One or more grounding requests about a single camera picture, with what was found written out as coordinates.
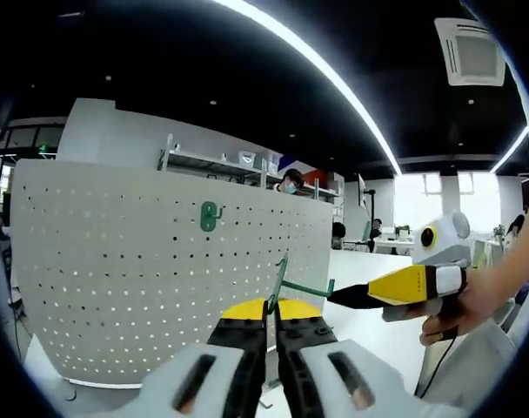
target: ceiling air conditioner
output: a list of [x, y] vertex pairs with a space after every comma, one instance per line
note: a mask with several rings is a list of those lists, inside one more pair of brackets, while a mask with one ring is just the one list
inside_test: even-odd
[[505, 82], [505, 59], [499, 45], [479, 22], [435, 19], [445, 56], [449, 85], [497, 85]]

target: ceiling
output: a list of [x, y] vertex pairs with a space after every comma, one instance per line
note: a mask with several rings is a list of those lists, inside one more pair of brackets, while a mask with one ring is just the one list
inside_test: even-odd
[[[503, 87], [448, 84], [433, 21], [471, 18], [458, 1], [247, 3], [338, 72], [404, 172], [489, 169], [526, 125], [510, 71]], [[21, 11], [26, 18], [13, 13], [9, 22], [30, 35], [4, 39], [10, 54], [0, 64], [0, 93], [17, 95], [13, 118], [65, 116], [76, 97], [110, 98], [119, 109], [221, 131], [349, 179], [393, 174], [322, 73], [267, 29], [210, 0], [75, 1]], [[518, 172], [529, 172], [527, 141], [499, 173]]]

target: pegboard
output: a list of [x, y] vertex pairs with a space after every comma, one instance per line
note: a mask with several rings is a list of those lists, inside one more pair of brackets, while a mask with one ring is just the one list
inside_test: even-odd
[[[211, 233], [200, 228], [207, 200], [223, 208]], [[270, 295], [286, 251], [287, 280], [328, 280], [331, 205], [247, 185], [21, 160], [11, 224], [33, 331], [77, 381], [140, 383], [179, 348], [206, 342], [225, 309]], [[269, 346], [272, 326], [269, 317]]]

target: face mask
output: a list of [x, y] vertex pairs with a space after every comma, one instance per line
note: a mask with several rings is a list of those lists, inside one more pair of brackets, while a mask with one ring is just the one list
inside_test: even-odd
[[296, 190], [297, 190], [297, 187], [293, 183], [290, 183], [289, 185], [285, 187], [285, 192], [288, 194], [293, 194], [296, 192]]

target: recessed ceiling light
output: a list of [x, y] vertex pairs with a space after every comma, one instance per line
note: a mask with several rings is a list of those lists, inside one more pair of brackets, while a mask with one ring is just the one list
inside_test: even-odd
[[350, 103], [350, 105], [355, 109], [358, 115], [363, 119], [367, 124], [371, 133], [377, 140], [380, 147], [385, 152], [386, 157], [392, 164], [394, 171], [397, 175], [402, 175], [402, 170], [400, 169], [390, 146], [386, 142], [385, 137], [378, 128], [377, 124], [363, 106], [361, 101], [353, 93], [350, 86], [339, 76], [339, 74], [308, 44], [306, 44], [303, 39], [296, 35], [293, 31], [288, 29], [286, 26], [281, 24], [278, 20], [270, 15], [264, 13], [257, 7], [252, 4], [248, 4], [242, 0], [213, 0], [215, 3], [222, 4], [229, 9], [236, 11], [237, 13], [244, 15], [261, 26], [265, 27], [276, 36], [283, 39], [288, 43], [292, 48], [297, 52], [303, 55], [313, 64], [319, 71], [321, 71], [326, 78], [328, 78], [332, 84], [338, 89], [338, 91], [345, 97], [345, 99]]
[[494, 167], [491, 169], [490, 173], [494, 174], [497, 172], [497, 170], [514, 154], [514, 152], [518, 149], [518, 147], [521, 145], [521, 143], [526, 139], [527, 134], [529, 133], [529, 130], [527, 129], [527, 126], [522, 130], [522, 132], [519, 133], [518, 137], [512, 144], [512, 146], [508, 149], [506, 154], [503, 158], [500, 159], [500, 161], [494, 165]]

